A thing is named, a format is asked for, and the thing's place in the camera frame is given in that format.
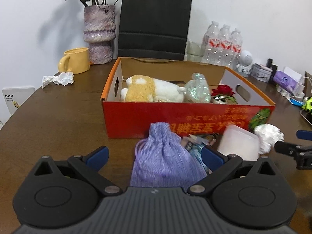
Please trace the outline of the blue white snack packet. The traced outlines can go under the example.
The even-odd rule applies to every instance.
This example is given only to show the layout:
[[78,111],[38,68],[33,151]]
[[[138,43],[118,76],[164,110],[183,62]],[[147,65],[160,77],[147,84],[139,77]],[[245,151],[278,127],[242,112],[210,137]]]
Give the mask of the blue white snack packet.
[[204,168],[206,173],[211,174],[211,170],[203,163],[201,152],[204,146],[212,146],[216,142],[217,134],[203,134],[184,136],[180,142],[190,155],[195,158]]

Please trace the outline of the translucent white plastic container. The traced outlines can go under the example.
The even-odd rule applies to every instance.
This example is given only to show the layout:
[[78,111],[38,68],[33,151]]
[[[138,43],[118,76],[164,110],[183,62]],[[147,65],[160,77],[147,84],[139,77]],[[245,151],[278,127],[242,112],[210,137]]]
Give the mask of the translucent white plastic container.
[[256,161],[260,152],[259,138],[239,126],[229,125],[223,133],[217,151],[225,156],[235,154],[245,161]]

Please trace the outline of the white tissue ball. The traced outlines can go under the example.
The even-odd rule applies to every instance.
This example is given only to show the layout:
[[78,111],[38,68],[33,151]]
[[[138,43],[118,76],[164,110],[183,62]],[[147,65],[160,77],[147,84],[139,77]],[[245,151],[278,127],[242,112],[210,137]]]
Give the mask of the white tissue ball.
[[259,154],[264,155],[270,152],[277,141],[284,141],[285,135],[279,128],[271,124],[261,124],[254,128],[254,134],[259,138]]

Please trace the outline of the purple drawstring pouch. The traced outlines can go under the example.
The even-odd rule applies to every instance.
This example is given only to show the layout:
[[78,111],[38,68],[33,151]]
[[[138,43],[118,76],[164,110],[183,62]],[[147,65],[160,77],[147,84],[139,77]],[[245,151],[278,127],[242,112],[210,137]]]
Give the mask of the purple drawstring pouch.
[[205,169],[180,143],[181,137],[168,123],[152,123],[148,137],[135,146],[130,186],[186,191],[205,178]]

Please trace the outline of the iridescent plastic bag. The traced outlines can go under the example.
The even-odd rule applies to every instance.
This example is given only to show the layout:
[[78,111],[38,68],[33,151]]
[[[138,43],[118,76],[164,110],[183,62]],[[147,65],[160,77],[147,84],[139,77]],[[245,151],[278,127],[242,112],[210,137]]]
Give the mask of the iridescent plastic bag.
[[185,84],[185,88],[184,96],[188,102],[197,104],[210,103],[210,89],[203,74],[192,74],[192,79]]

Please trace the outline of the red rose flower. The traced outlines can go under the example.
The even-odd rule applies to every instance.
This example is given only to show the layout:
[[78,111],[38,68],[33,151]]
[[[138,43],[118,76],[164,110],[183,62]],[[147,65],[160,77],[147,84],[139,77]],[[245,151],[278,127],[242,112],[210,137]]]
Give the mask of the red rose flower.
[[228,85],[218,85],[216,89],[212,89],[211,96],[215,97],[218,95],[230,96],[232,97],[235,94],[233,89]]

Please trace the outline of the yellow white plush toy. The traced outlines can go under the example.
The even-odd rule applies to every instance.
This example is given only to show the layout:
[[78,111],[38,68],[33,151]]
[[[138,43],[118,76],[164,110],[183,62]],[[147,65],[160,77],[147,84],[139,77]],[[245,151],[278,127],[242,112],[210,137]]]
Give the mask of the yellow white plush toy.
[[186,92],[185,87],[145,75],[133,75],[126,84],[121,90],[123,102],[182,103]]

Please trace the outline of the blue pen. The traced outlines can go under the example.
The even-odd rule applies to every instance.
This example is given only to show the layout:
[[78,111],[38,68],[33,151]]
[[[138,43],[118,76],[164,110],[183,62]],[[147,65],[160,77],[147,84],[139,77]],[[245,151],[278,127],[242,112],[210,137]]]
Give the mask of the blue pen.
[[302,106],[304,105],[304,103],[302,101],[298,101],[298,100],[293,99],[293,98],[290,98],[288,100],[289,100],[289,103],[291,103],[294,106],[298,106],[300,108],[302,108]]

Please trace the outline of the brown cardboard piece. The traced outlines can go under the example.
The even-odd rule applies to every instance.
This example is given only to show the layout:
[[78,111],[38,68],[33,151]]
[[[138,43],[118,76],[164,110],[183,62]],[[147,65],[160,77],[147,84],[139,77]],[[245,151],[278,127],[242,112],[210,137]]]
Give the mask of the brown cardboard piece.
[[312,80],[312,75],[309,74],[308,72],[305,72],[304,93],[305,93],[305,96],[307,98],[310,98],[312,96],[312,93],[311,93],[311,80]]

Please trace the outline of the purple tissue pack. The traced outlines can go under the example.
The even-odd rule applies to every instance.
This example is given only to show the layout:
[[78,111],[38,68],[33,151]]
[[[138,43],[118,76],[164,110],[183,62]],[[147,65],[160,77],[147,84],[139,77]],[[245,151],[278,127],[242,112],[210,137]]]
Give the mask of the purple tissue pack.
[[283,71],[276,71],[273,81],[288,92],[293,92],[301,78],[302,74],[286,66]]

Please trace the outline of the red orange cardboard box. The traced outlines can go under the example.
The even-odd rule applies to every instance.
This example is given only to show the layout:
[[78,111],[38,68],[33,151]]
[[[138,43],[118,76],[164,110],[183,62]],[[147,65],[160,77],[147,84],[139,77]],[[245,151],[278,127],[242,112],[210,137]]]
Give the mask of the red orange cardboard box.
[[[191,80],[194,73],[203,74],[211,89],[219,84],[233,91],[242,87],[250,98],[239,93],[236,105],[202,103],[125,103],[121,90],[132,75],[177,81],[181,85]],[[106,132],[109,138],[143,138],[151,123],[165,122],[179,136],[188,134],[223,133],[233,124],[251,130],[256,117],[265,123],[274,111],[275,103],[247,79],[224,66],[190,61],[151,60],[121,57],[115,61],[101,95]]]

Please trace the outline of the small grey tin box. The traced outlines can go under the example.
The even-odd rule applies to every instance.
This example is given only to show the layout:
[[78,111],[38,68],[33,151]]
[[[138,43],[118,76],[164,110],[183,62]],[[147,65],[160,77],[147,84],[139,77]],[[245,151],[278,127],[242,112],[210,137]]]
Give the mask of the small grey tin box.
[[270,80],[272,72],[273,72],[272,69],[270,69],[266,66],[254,63],[252,65],[252,69],[251,69],[251,76],[258,81],[268,83]]

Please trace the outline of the black small bottles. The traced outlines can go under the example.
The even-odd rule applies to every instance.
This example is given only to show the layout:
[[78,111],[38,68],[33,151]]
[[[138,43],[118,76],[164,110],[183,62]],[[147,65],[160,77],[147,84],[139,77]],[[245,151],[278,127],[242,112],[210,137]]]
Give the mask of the black small bottles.
[[274,76],[276,74],[278,66],[273,64],[273,60],[272,59],[268,59],[267,60],[267,68],[270,68],[272,70],[271,75],[270,75],[270,79],[269,79],[269,83],[274,85],[273,78],[274,78]]

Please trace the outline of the crumpled white paper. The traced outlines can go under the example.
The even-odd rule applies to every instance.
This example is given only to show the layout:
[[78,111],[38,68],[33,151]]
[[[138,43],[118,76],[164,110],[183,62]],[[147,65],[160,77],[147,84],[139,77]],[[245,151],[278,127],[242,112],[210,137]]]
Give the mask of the crumpled white paper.
[[42,89],[51,83],[62,86],[72,85],[74,83],[74,74],[72,72],[62,72],[59,75],[44,76],[42,78]]

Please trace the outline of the white robot figurine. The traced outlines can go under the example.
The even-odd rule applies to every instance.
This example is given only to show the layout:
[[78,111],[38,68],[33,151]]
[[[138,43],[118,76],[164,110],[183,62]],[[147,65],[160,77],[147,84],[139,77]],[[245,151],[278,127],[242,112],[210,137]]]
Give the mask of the white robot figurine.
[[250,52],[243,50],[238,56],[238,63],[236,65],[236,72],[243,77],[248,77],[251,72],[253,64],[253,57]]

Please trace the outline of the yellow ceramic mug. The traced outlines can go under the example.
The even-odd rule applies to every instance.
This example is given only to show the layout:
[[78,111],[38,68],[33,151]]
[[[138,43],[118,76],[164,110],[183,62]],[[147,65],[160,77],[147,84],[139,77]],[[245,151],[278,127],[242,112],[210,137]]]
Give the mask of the yellow ceramic mug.
[[62,72],[72,72],[81,74],[90,69],[89,48],[75,48],[63,53],[63,57],[58,63],[58,70]]

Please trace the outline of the white booklet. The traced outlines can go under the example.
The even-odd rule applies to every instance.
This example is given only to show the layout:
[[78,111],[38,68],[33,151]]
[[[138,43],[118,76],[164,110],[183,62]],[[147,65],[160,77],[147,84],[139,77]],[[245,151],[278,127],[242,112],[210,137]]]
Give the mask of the white booklet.
[[3,88],[3,97],[10,114],[13,115],[34,92],[34,87]]

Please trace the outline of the water bottle left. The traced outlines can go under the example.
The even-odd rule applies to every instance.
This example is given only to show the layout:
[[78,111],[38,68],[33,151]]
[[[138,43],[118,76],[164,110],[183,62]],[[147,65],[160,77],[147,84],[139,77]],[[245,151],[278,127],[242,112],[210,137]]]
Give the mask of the water bottle left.
[[201,52],[203,53],[202,62],[217,65],[219,63],[219,23],[212,21],[204,34]]

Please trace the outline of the water bottle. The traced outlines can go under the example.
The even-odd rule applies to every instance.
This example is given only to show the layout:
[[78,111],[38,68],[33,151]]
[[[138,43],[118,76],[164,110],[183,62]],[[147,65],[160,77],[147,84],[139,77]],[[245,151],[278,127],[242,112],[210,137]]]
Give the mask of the water bottle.
[[232,69],[235,70],[238,64],[239,55],[241,54],[242,45],[243,45],[243,38],[241,35],[241,31],[239,29],[235,28],[235,30],[232,32],[231,40],[232,40],[231,50],[233,53],[231,66],[232,66]]
[[219,31],[218,65],[229,66],[231,54],[231,34],[230,26],[224,24]]
[[212,21],[204,34],[201,52],[203,53],[202,62],[217,65],[219,63],[219,23]]

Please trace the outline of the clear glass cup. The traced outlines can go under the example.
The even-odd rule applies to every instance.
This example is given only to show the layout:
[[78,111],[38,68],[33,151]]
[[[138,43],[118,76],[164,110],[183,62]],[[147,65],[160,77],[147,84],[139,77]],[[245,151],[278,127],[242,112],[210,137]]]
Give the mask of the clear glass cup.
[[188,40],[186,45],[186,60],[192,62],[201,62],[203,50],[201,44]]

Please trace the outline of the water bottle middle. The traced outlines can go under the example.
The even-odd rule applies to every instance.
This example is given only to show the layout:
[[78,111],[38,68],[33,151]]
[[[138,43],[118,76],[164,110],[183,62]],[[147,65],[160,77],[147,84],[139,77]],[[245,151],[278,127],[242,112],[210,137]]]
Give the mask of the water bottle middle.
[[229,66],[231,54],[231,34],[230,26],[224,24],[219,31],[218,65]]

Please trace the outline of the water bottle right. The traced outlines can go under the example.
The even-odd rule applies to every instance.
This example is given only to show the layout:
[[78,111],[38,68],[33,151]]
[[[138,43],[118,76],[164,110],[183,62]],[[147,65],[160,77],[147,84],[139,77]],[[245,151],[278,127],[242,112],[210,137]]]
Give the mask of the water bottle right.
[[231,40],[232,40],[231,50],[233,53],[231,66],[232,66],[232,69],[235,70],[238,64],[239,55],[241,54],[242,45],[243,45],[243,38],[241,35],[241,31],[239,29],[235,28],[235,30],[232,32]]

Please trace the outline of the purple ceramic vase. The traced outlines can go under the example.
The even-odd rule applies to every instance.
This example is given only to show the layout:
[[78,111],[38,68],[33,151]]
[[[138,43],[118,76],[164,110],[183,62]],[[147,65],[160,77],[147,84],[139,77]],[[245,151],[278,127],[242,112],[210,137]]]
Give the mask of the purple ceramic vase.
[[95,65],[111,62],[116,38],[115,6],[92,5],[84,8],[83,39],[89,44],[89,59]]

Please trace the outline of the black paper shopping bag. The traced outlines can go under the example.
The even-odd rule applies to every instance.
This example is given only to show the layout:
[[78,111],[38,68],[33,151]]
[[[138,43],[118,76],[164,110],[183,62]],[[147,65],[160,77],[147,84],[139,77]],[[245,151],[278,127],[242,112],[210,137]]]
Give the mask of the black paper shopping bag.
[[192,0],[122,0],[119,57],[183,60]]

